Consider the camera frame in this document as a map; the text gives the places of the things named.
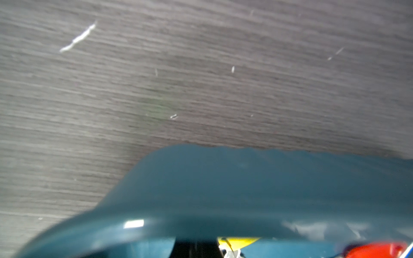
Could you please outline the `yellow key tag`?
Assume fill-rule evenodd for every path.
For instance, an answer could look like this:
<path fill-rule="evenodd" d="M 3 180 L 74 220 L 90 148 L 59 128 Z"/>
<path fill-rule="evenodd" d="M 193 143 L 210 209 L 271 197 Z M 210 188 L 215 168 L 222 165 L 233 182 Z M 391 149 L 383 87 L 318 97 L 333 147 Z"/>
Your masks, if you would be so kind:
<path fill-rule="evenodd" d="M 234 252 L 257 242 L 260 238 L 218 237 L 217 240 L 221 250 Z"/>

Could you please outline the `teal plastic storage box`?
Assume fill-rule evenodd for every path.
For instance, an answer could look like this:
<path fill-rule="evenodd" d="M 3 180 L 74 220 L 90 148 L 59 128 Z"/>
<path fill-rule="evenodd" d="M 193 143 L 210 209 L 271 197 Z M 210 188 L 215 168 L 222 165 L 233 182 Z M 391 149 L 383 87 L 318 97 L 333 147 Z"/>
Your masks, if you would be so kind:
<path fill-rule="evenodd" d="M 218 237 L 260 240 L 232 252 Z M 17 257 L 343 258 L 380 242 L 413 255 L 411 159 L 174 145 Z"/>

